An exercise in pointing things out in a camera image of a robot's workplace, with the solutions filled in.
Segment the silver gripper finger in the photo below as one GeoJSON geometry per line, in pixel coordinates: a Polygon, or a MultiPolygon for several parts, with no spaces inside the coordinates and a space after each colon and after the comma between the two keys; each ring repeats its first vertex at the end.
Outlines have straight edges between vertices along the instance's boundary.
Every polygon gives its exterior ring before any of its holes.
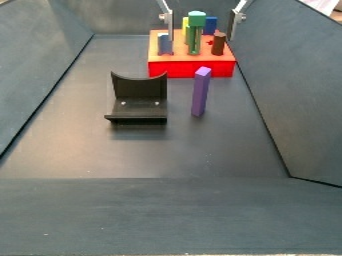
{"type": "Polygon", "coordinates": [[[235,29],[236,25],[241,22],[244,19],[244,7],[247,5],[248,0],[240,0],[236,7],[231,9],[229,11],[229,19],[228,19],[228,26],[227,26],[227,40],[233,40],[235,35],[235,29]]]}
{"type": "Polygon", "coordinates": [[[156,3],[161,10],[158,19],[164,21],[164,24],[168,27],[168,40],[173,41],[173,12],[168,7],[165,0],[156,0],[156,3]]]}

